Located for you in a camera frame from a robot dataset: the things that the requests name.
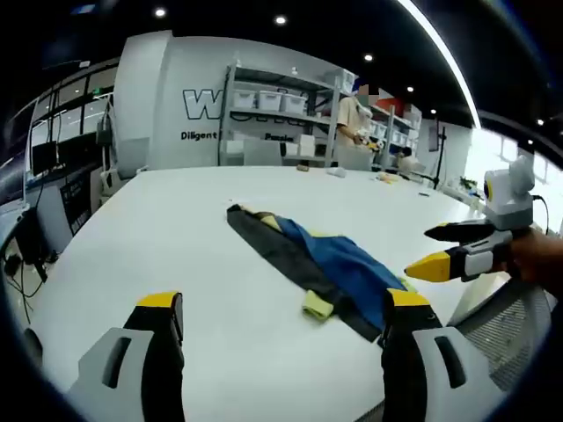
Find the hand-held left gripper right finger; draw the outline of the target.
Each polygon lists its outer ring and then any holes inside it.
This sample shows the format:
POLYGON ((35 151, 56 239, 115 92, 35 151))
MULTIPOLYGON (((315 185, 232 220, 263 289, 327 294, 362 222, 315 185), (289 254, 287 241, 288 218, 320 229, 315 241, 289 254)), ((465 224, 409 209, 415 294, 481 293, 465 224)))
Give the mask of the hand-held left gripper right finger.
POLYGON ((383 421, 484 421, 505 398, 487 358, 413 291, 384 293, 383 421))

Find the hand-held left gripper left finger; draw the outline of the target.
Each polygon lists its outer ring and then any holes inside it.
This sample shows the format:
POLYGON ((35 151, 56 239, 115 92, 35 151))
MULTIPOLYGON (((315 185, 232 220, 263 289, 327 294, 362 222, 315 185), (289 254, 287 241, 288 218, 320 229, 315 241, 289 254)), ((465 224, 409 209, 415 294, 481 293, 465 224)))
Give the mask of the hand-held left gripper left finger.
POLYGON ((182 294, 148 295, 79 360, 66 397, 87 421, 183 421, 182 294))

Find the person's right hand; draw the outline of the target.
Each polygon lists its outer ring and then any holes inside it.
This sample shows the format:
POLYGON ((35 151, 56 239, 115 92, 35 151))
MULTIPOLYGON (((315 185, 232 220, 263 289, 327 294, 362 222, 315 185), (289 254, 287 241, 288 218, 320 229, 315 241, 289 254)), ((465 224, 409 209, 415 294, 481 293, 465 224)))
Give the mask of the person's right hand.
POLYGON ((520 279, 562 300, 562 239, 529 229, 510 243, 520 279))

